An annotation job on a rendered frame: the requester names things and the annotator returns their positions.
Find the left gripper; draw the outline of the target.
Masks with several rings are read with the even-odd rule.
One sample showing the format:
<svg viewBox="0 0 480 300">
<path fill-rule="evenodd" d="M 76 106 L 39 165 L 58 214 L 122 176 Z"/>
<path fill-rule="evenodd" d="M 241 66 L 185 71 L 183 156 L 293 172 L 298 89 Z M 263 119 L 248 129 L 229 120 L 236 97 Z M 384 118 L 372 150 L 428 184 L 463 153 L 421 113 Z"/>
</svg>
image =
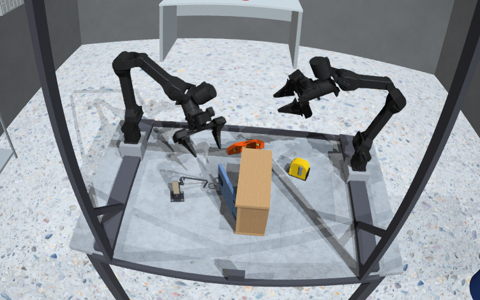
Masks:
<svg viewBox="0 0 480 300">
<path fill-rule="evenodd" d="M 213 129 L 212 131 L 212 134 L 213 134 L 213 137 L 216 141 L 216 144 L 218 146 L 219 149 L 221 149 L 221 128 L 224 127 L 224 124 L 226 123 L 226 119 L 223 117 L 223 116 L 220 116 L 220 117 L 217 117 L 217 118 L 214 118 L 210 123 L 204 123 L 202 125 L 197 125 L 192 127 L 191 123 L 190 123 L 190 112 L 193 112 L 194 114 L 198 113 L 198 109 L 200 109 L 200 107 L 196 107 L 194 109 L 190 109 L 188 110 L 187 112 L 185 112 L 185 120 L 188 122 L 188 125 L 189 125 L 189 130 L 186 130 L 185 128 L 182 129 L 182 130 L 178 130 L 175 132 L 175 134 L 173 135 L 173 141 L 174 143 L 177 143 L 178 144 L 182 144 L 185 148 L 187 148 L 187 150 L 189 150 L 189 152 L 194 155 L 194 157 L 197 157 L 196 155 L 196 152 L 191 144 L 191 141 L 190 141 L 190 136 L 189 135 L 192 135 L 194 133 L 198 133 L 200 131 L 204 131 L 204 130 L 207 130 L 207 129 Z M 197 128 L 196 128 L 197 127 Z M 193 129 L 195 128 L 195 129 Z M 186 134 L 187 133 L 187 134 Z"/>
</svg>

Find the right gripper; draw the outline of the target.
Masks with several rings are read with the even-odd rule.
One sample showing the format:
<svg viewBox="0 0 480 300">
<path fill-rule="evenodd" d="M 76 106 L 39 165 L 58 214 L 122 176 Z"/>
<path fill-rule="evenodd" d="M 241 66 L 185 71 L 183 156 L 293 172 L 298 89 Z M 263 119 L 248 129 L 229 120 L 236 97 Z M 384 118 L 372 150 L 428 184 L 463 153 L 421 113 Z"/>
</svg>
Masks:
<svg viewBox="0 0 480 300">
<path fill-rule="evenodd" d="M 309 101 L 313 99 L 318 99 L 320 100 L 320 97 L 322 96 L 321 90 L 319 85 L 317 84 L 316 80 L 312 80 L 311 84 L 315 84 L 313 89 L 308 91 L 307 93 L 302 92 L 302 88 L 300 85 L 298 85 L 295 80 L 293 79 L 292 75 L 288 75 L 289 79 L 287 79 L 287 83 L 285 86 L 283 86 L 279 91 L 277 91 L 275 94 L 273 94 L 274 98 L 281 98 L 281 97 L 286 97 L 286 96 L 295 96 L 294 91 L 296 93 L 297 90 L 297 95 L 298 95 L 298 101 L 296 98 L 294 98 L 292 103 L 289 103 L 281 108 L 278 109 L 278 112 L 280 113 L 288 113 L 288 114 L 297 114 L 305 116 L 305 119 L 309 118 L 312 116 L 312 111 L 309 105 Z M 299 93 L 300 92 L 300 93 Z M 305 98 L 306 97 L 306 98 Z M 307 99 L 307 101 L 306 101 Z M 297 107 L 298 106 L 298 107 Z M 299 109 L 298 109 L 299 108 Z"/>
</svg>

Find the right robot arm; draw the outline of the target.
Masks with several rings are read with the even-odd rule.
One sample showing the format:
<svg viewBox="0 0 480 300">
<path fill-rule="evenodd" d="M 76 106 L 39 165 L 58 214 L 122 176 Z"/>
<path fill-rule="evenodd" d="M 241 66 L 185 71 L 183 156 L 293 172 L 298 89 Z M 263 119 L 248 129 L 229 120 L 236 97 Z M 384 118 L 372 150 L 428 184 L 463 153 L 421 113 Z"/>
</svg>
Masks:
<svg viewBox="0 0 480 300">
<path fill-rule="evenodd" d="M 366 165 L 371 160 L 370 149 L 373 139 L 379 134 L 393 114 L 400 112 L 406 106 L 406 99 L 398 88 L 395 88 L 389 77 L 378 77 L 372 75 L 360 75 L 346 69 L 333 68 L 330 65 L 328 57 L 315 56 L 309 61 L 314 76 L 320 87 L 322 95 L 334 93 L 336 97 L 343 91 L 354 91 L 358 88 L 382 89 L 388 90 L 386 103 L 369 127 L 363 131 L 358 131 L 353 137 L 352 144 L 355 149 L 351 159 L 353 171 L 366 172 Z M 331 69 L 332 68 L 332 69 Z M 291 73 L 293 79 L 302 88 L 302 92 L 307 93 L 315 84 L 311 84 L 312 79 L 305 77 L 297 69 Z M 333 77 L 333 79 L 331 79 Z M 339 87 L 336 86 L 336 83 Z"/>
</svg>

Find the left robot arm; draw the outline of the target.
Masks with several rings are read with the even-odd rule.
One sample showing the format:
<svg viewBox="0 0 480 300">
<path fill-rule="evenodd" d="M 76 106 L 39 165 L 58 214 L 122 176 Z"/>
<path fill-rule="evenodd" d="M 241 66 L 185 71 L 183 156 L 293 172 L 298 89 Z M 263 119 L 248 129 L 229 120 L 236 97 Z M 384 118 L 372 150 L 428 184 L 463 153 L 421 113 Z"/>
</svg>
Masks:
<svg viewBox="0 0 480 300">
<path fill-rule="evenodd" d="M 137 59 L 134 59 L 137 58 Z M 183 112 L 199 107 L 217 96 L 213 85 L 205 81 L 196 87 L 194 84 L 187 83 L 179 77 L 168 74 L 162 67 L 156 64 L 146 53 L 121 52 L 112 62 L 114 73 L 119 77 L 123 100 L 125 105 L 124 124 L 121 131 L 124 133 L 125 144 L 138 144 L 141 133 L 138 124 L 143 116 L 142 106 L 138 106 L 135 100 L 133 85 L 131 81 L 130 68 L 140 67 L 157 83 L 159 83 L 164 93 L 172 100 L 175 105 L 181 105 Z M 187 93 L 185 91 L 188 89 Z M 212 107 L 206 108 L 203 112 L 198 109 L 198 113 L 190 112 L 190 123 L 192 127 L 202 125 L 212 121 L 215 116 Z"/>
</svg>

